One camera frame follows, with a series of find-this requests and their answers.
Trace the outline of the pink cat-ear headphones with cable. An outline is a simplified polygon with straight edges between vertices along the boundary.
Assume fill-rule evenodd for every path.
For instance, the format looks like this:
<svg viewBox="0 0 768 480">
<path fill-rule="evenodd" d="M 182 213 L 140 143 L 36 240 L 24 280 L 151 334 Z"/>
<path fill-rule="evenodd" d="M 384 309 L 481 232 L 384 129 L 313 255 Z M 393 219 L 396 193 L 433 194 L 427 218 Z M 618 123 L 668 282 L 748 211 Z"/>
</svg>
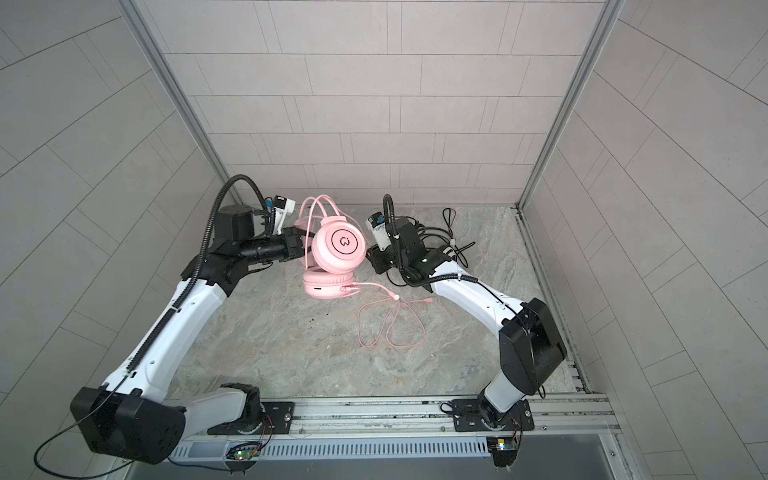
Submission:
<svg viewBox="0 0 768 480">
<path fill-rule="evenodd" d="M 393 349 L 410 349 L 426 341 L 426 326 L 414 306 L 420 302 L 428 304 L 432 299 L 404 301 L 382 284 L 356 279 L 355 270 L 365 259 L 366 237 L 356 221 L 348 217 L 330 196 L 321 194 L 303 200 L 296 227 L 304 232 L 302 281 L 310 297 L 319 300 L 344 299 L 359 294 L 364 287 L 375 287 L 385 293 L 383 297 L 360 306 L 357 311 L 357 339 L 361 347 L 372 348 L 384 342 Z M 370 307 L 385 303 L 391 307 L 373 341 L 366 343 L 363 340 L 362 314 Z M 414 343 L 399 344 L 390 338 L 401 311 L 411 313 L 420 329 L 421 336 Z"/>
</svg>

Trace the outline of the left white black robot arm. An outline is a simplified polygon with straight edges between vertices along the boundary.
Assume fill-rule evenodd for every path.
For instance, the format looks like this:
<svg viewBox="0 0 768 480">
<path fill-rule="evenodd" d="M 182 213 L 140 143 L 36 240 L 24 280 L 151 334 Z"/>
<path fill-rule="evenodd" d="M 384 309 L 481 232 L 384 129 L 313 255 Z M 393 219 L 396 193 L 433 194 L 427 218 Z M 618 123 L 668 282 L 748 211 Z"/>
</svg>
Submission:
<svg viewBox="0 0 768 480">
<path fill-rule="evenodd" d="M 244 206 L 218 212 L 212 245 L 186 267 L 172 301 L 126 360 L 98 388 L 82 388 L 70 411 L 94 453 L 158 464 L 200 432 L 249 434 L 263 428 L 257 387 L 226 383 L 170 404 L 170 383 L 202 327 L 238 282 L 275 262 L 299 259 L 312 233 L 300 218 L 278 234 L 256 236 Z"/>
</svg>

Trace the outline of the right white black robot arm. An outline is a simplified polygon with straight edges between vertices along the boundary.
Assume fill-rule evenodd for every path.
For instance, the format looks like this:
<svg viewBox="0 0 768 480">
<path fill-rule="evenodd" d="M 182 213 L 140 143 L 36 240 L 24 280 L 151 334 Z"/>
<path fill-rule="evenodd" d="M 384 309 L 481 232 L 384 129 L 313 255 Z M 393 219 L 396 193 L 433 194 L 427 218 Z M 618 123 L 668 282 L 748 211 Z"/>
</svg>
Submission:
<svg viewBox="0 0 768 480">
<path fill-rule="evenodd" d="M 397 270 L 405 285 L 452 301 L 495 335 L 499 372 L 478 395 L 477 415 L 487 429 L 524 429 L 523 401 L 546 397 L 545 381 L 567 356 L 550 308 L 538 298 L 512 298 L 472 276 L 455 240 L 428 247 L 426 228 L 418 222 L 377 212 L 366 226 L 376 241 L 366 254 L 376 273 Z"/>
</svg>

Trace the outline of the right circuit board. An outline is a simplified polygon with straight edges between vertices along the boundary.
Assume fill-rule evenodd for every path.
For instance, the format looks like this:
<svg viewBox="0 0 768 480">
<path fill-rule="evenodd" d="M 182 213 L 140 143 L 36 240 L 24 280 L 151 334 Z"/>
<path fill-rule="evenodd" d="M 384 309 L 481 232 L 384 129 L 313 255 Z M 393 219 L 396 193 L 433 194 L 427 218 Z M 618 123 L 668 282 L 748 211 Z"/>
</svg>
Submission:
<svg viewBox="0 0 768 480">
<path fill-rule="evenodd" d="M 486 443 L 495 467 L 511 467 L 517 460 L 521 444 L 517 437 L 487 437 Z"/>
</svg>

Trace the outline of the left green circuit board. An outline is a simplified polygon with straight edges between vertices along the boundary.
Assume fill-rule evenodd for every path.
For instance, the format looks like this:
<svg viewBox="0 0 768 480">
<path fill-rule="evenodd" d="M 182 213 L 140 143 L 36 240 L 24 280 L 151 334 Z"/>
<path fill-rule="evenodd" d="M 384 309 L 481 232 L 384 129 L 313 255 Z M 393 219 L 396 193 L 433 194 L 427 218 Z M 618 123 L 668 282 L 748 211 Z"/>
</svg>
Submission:
<svg viewBox="0 0 768 480">
<path fill-rule="evenodd" d="M 230 470 L 248 470 L 258 461 L 263 445 L 261 441 L 248 441 L 231 446 L 225 454 L 227 467 Z"/>
</svg>

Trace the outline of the white ventilation grille strip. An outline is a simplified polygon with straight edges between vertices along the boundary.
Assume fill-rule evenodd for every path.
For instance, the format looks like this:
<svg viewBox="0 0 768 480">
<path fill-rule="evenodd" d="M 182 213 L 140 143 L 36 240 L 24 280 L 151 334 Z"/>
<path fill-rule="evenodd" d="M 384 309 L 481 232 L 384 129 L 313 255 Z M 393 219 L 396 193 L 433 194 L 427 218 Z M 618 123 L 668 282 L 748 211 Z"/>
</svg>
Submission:
<svg viewBox="0 0 768 480">
<path fill-rule="evenodd" d="M 244 442 L 188 441 L 171 455 L 179 463 L 223 462 L 231 446 Z M 299 461 L 389 458 L 487 458 L 484 438 L 336 438 L 274 439 L 262 448 L 259 460 Z"/>
</svg>

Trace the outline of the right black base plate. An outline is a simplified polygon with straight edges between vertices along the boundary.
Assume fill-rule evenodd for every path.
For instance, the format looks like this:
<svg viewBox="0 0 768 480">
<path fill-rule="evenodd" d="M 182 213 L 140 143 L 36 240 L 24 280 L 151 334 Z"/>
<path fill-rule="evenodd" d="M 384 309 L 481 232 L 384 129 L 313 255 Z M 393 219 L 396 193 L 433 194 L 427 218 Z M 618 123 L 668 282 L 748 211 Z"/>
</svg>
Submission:
<svg viewBox="0 0 768 480">
<path fill-rule="evenodd" d="M 440 410 L 453 419 L 456 432 L 528 432 L 535 429 L 532 411 L 526 399 L 515 403 L 500 417 L 493 417 L 492 409 L 484 407 L 475 398 L 443 402 Z"/>
</svg>

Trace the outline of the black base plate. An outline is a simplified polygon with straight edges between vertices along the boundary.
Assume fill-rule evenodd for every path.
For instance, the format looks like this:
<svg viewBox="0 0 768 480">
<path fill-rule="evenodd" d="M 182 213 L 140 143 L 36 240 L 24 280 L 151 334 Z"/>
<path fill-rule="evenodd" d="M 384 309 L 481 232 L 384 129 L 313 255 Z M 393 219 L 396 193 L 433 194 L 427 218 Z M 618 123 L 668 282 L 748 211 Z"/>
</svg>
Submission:
<svg viewBox="0 0 768 480">
<path fill-rule="evenodd" d="M 261 411 L 256 414 L 247 405 L 246 412 L 237 420 L 222 423 L 209 428 L 208 435 L 283 435 L 290 431 L 294 402 L 267 401 L 260 405 Z"/>
<path fill-rule="evenodd" d="M 443 402 L 440 410 L 453 419 L 456 432 L 528 432 L 535 429 L 532 411 L 526 399 L 515 403 L 500 417 L 493 417 L 492 409 L 484 407 L 475 398 Z"/>
</svg>

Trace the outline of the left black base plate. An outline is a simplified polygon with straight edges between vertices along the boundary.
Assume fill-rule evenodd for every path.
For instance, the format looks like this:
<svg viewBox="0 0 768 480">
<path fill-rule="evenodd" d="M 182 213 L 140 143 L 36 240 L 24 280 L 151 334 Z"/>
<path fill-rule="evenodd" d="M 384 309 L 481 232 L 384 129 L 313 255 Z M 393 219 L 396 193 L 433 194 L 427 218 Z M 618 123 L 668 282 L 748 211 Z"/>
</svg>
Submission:
<svg viewBox="0 0 768 480">
<path fill-rule="evenodd" d="M 283 435 L 290 431 L 294 402 L 267 401 L 260 405 L 261 411 L 256 414 L 247 405 L 246 412 L 237 420 L 222 423 L 209 428 L 208 435 Z"/>
</svg>

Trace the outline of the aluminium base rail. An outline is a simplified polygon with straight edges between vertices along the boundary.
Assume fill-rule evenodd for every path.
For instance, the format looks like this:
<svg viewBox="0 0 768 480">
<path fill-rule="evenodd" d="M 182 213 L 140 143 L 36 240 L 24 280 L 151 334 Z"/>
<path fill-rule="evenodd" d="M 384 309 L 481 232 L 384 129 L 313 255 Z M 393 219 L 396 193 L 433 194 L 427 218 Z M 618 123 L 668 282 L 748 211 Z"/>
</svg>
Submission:
<svg viewBox="0 0 768 480">
<path fill-rule="evenodd" d="M 545 399 L 528 397 L 535 424 L 533 431 L 456 432 L 453 419 L 440 405 L 473 396 L 405 396 L 348 398 L 263 399 L 295 403 L 288 434 L 208 435 L 208 423 L 191 425 L 181 440 L 248 441 L 331 438 L 512 437 L 530 435 L 617 434 L 619 420 L 607 397 L 601 394 L 550 394 Z"/>
</svg>

